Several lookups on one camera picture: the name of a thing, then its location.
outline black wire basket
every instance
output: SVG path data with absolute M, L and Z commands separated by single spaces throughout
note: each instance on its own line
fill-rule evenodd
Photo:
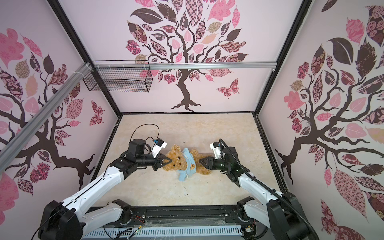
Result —
M 136 63 L 148 63 L 148 60 L 136 61 Z M 99 67 L 94 71 L 100 75 L 100 80 L 104 83 L 108 91 L 129 91 L 129 92 L 149 92 L 152 84 L 152 74 L 146 66 L 138 67 Z M 90 91 L 101 91 L 95 74 L 89 72 L 83 78 L 85 85 Z

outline tree mural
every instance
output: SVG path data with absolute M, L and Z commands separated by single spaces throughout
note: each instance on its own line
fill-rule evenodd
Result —
M 21 53 L 25 47 L 22 43 L 17 42 L 18 34 L 15 30 L 9 28 L 7 33 L 8 36 L 0 33 L 0 49 L 2 50 L 0 58 L 8 68 L 9 61 L 24 58 Z M 68 78 L 65 64 L 55 70 L 49 54 L 43 58 L 40 48 L 32 40 L 26 37 L 23 37 L 23 40 L 29 47 L 31 55 L 16 65 L 15 73 L 18 78 L 10 74 L 10 69 L 0 68 L 0 77 L 5 86 L 0 93 L 0 116 L 8 119 L 8 121 L 0 121 L 0 134 L 10 136 L 7 138 L 0 137 L 0 142 L 5 145 L 27 124 L 30 116 L 33 117 L 48 102 L 48 93 L 52 91 L 50 94 L 55 94 L 57 92 L 53 86 L 63 84 Z M 43 86 L 42 91 L 39 91 L 39 86 Z M 70 137 L 65 129 L 76 127 L 80 123 L 76 120 L 83 108 L 83 99 L 76 99 L 79 92 L 80 84 L 77 84 L 35 134 L 37 139 L 30 141 L 34 143 L 25 147 L 16 156 L 14 162 L 19 163 L 6 168 L 6 170 L 19 168 L 13 179 L 17 179 L 17 185 L 22 191 L 33 195 L 33 184 L 47 179 L 52 168 L 51 163 L 54 164 L 55 168 L 75 168 L 80 178 L 79 189 L 83 185 L 84 175 L 90 175 L 93 171 L 94 168 L 88 169 L 87 167 L 94 154 L 81 162 L 76 158 L 61 156 L 58 151 L 59 147 L 65 146 L 63 139 Z M 95 114 L 99 117 L 103 114 L 103 110 L 94 104 L 92 101 Z
M 183 0 L 159 0 L 153 4 L 152 0 L 135 0 L 143 7 L 132 12 L 131 16 L 139 17 L 145 24 L 135 24 L 128 22 L 132 36 L 138 41 L 127 41 L 127 50 L 136 56 L 136 63 L 148 60 L 151 63 L 211 63 L 211 62 L 242 62 L 248 54 L 237 53 L 246 42 L 235 42 L 241 29 L 235 29 L 240 21 L 240 13 L 235 8 L 235 0 L 185 0 L 184 12 L 181 11 Z M 208 8 L 205 10 L 203 1 L 207 2 Z M 151 7 L 157 8 L 158 14 Z M 205 11 L 209 11 L 208 19 L 201 19 Z M 205 23 L 210 19 L 218 21 L 212 22 L 208 27 Z M 152 26 L 157 23 L 163 24 L 158 29 Z M 139 54 L 145 48 L 149 55 Z M 178 108 L 184 106 L 186 110 L 192 111 L 190 106 L 200 106 L 195 103 L 190 96 L 185 81 L 187 79 L 200 81 L 200 75 L 207 80 L 213 81 L 212 77 L 223 77 L 231 73 L 229 69 L 210 69 L 209 74 L 199 69 L 179 69 L 179 70 L 152 70 L 152 75 L 158 77 L 159 82 L 164 80 L 167 83 L 177 82 L 177 87 L 181 90 L 184 98 L 174 106 Z M 218 91 L 229 97 L 238 93 L 236 85 L 232 84 L 229 88 L 219 88 Z
M 293 110 L 288 118 L 293 122 L 292 130 L 296 136 L 288 155 L 277 149 L 276 152 L 283 161 L 283 174 L 285 168 L 293 183 L 291 164 L 298 151 L 309 145 L 308 154 L 314 154 L 315 164 L 324 159 L 326 184 L 331 184 L 333 174 L 333 183 L 340 195 L 364 217 L 367 217 L 364 198 L 367 195 L 371 207 L 384 220 L 383 194 L 361 190 L 364 187 L 384 191 L 383 185 L 372 178 L 382 174 L 384 166 L 370 163 L 369 158 L 359 160 L 353 155 L 368 152 L 384 157 L 380 149 L 367 145 L 372 141 L 384 144 L 384 129 L 378 126 L 384 123 L 384 107 L 371 107 L 384 101 L 384 53 L 378 61 L 374 47 L 376 45 L 380 53 L 384 50 L 384 8 L 366 8 L 369 19 L 365 37 L 364 24 L 358 19 L 347 19 L 346 31 L 352 43 L 341 37 L 330 39 L 333 54 L 326 53 L 321 45 L 310 64 L 304 62 L 299 66 L 299 79 L 291 85 L 293 91 L 284 97 L 284 102 Z M 357 53 L 353 44 L 359 48 Z M 334 60 L 340 67 L 333 67 Z M 351 177 L 340 170 L 341 166 L 350 174 L 366 176 Z

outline wall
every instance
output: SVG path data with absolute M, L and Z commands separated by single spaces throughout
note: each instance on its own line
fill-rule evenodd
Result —
M 196 14 L 188 3 L 196 4 Z M 61 4 L 93 60 L 148 58 L 156 64 L 276 61 L 301 1 L 120 0 Z M 183 23 L 190 23 L 190 29 L 178 27 Z M 254 111 L 270 69 L 179 72 L 178 78 L 176 70 L 153 71 L 149 93 L 111 94 L 122 112 Z M 238 85 L 230 88 L 236 79 Z
M 0 19 L 4 148 L 83 61 L 46 1 L 4 2 Z M 29 239 L 46 204 L 89 182 L 116 119 L 101 92 L 71 91 L 1 176 L 3 239 Z
M 260 114 L 320 239 L 382 239 L 383 14 L 315 1 Z

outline butterfly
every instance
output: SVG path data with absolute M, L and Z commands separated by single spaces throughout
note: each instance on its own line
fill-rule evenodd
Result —
M 92 100 L 92 108 L 93 108 L 93 111 L 95 112 L 95 115 L 93 115 L 93 117 L 91 118 L 91 121 L 89 122 L 90 126 L 95 125 L 96 123 L 97 124 L 102 123 L 103 119 L 100 115 L 102 115 L 103 111 L 105 111 L 101 107 L 98 107 L 93 100 Z
M 229 99 L 229 96 L 232 95 L 232 93 L 239 93 L 239 88 L 238 88 L 238 78 L 236 78 L 232 83 L 229 88 L 218 88 L 217 90 L 221 93 L 224 93 L 224 96 L 226 96 Z

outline teddy bear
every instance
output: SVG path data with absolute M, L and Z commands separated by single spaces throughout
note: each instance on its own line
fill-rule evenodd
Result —
M 184 181 L 195 172 L 202 175 L 208 175 L 211 173 L 211 170 L 206 169 L 201 163 L 199 163 L 200 159 L 209 157 L 209 155 L 199 154 L 196 149 L 189 151 L 188 148 L 184 148 L 184 150 L 181 151 L 180 146 L 173 145 L 166 156 L 172 159 L 172 163 L 165 165 L 163 169 L 165 171 L 177 170 L 180 173 L 180 181 Z

